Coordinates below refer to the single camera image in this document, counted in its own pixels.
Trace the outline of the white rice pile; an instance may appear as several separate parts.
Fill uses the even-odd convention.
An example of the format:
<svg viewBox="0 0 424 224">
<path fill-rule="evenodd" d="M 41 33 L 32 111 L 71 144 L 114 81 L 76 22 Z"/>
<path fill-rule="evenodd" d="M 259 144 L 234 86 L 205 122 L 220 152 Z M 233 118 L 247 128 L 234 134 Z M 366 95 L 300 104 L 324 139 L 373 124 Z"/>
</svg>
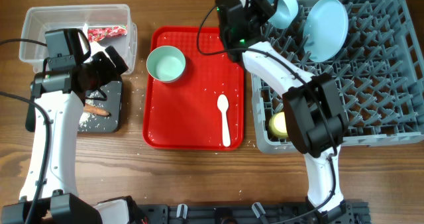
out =
<svg viewBox="0 0 424 224">
<path fill-rule="evenodd" d="M 88 105 L 95 107 L 96 104 L 94 104 L 93 98 L 99 97 L 99 95 L 100 93 L 98 91 L 91 92 L 88 96 L 89 99 L 86 99 L 85 101 L 85 107 L 87 107 Z M 96 114 L 84 111 L 79 120 L 79 129 L 83 131 L 86 130 L 88 123 L 94 120 L 96 117 L 97 117 Z"/>
</svg>

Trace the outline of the light blue bowl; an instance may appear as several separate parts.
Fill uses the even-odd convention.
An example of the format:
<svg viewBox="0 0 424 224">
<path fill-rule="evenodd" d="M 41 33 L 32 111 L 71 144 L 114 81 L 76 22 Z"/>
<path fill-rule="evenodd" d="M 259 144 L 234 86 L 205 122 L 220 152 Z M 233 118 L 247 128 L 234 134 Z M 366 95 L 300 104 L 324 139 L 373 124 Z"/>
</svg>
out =
<svg viewBox="0 0 424 224">
<path fill-rule="evenodd" d="M 278 0 L 276 4 L 276 12 L 268 19 L 268 22 L 277 29 L 288 28 L 299 11 L 297 0 Z"/>
</svg>

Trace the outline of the brown carrot piece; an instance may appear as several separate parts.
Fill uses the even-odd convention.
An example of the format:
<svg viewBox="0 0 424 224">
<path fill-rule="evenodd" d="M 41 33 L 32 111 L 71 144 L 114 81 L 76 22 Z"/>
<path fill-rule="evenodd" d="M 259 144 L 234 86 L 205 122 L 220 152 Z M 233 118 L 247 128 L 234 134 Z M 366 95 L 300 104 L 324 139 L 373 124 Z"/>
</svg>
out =
<svg viewBox="0 0 424 224">
<path fill-rule="evenodd" d="M 89 104 L 85 104 L 83 111 L 86 113 L 91 113 L 94 115 L 100 115 L 103 117 L 108 117 L 110 116 L 110 113 L 104 109 L 101 109 L 99 107 L 93 106 L 93 105 L 89 105 Z"/>
</svg>

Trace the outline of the light blue plate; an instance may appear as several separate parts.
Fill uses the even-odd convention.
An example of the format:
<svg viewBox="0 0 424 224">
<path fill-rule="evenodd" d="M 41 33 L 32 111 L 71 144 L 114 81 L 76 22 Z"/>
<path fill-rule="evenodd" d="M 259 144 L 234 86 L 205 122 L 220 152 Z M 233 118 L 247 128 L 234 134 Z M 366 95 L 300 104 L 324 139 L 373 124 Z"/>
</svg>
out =
<svg viewBox="0 0 424 224">
<path fill-rule="evenodd" d="M 324 62 L 336 55 L 345 43 L 348 15 L 339 0 L 319 0 L 310 10 L 303 37 L 305 53 L 313 62 Z"/>
</svg>

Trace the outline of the green bowl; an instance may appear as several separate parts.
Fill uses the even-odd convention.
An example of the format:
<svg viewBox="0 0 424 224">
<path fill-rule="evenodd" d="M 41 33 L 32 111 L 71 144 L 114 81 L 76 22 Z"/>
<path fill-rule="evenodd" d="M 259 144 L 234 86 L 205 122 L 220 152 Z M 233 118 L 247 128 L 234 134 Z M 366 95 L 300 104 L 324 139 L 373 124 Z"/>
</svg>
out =
<svg viewBox="0 0 424 224">
<path fill-rule="evenodd" d="M 183 75 L 185 58 L 183 52 L 174 46 L 160 46 L 148 55 L 146 68 L 159 82 L 172 83 Z"/>
</svg>

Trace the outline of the yellow plastic cup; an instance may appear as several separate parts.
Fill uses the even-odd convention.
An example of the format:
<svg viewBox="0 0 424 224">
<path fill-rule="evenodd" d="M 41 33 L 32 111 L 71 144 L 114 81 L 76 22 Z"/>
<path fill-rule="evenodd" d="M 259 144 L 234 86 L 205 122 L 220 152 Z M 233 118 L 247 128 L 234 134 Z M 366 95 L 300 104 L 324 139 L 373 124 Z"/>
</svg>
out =
<svg viewBox="0 0 424 224">
<path fill-rule="evenodd" d="M 269 131 L 279 139 L 288 138 L 288 132 L 286 127 L 286 116 L 283 111 L 272 115 L 268 123 Z"/>
</svg>

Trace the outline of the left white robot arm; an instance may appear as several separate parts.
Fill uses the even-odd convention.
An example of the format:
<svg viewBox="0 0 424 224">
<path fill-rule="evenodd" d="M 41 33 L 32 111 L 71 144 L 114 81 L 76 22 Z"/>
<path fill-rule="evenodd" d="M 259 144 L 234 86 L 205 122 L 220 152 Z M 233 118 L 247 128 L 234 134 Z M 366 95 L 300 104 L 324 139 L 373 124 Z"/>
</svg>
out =
<svg viewBox="0 0 424 224">
<path fill-rule="evenodd" d="M 132 223 L 137 206 L 118 197 L 92 206 L 76 188 L 76 141 L 86 93 L 117 81 L 127 65 L 112 47 L 91 54 L 78 28 L 45 34 L 48 57 L 31 83 L 35 120 L 28 174 L 16 204 L 6 205 L 2 223 Z"/>
</svg>

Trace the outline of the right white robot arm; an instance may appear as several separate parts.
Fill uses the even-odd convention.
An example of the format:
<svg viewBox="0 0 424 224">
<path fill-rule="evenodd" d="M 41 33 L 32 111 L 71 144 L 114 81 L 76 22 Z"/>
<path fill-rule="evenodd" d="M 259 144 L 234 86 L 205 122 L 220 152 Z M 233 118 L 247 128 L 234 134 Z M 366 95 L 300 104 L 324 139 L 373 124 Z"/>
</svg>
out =
<svg viewBox="0 0 424 224">
<path fill-rule="evenodd" d="M 215 0 L 215 7 L 223 51 L 282 98 L 288 136 L 307 167 L 306 216 L 317 223 L 349 216 L 338 171 L 347 118 L 334 79 L 295 66 L 261 34 L 265 23 L 288 28 L 299 11 L 297 0 Z"/>
</svg>

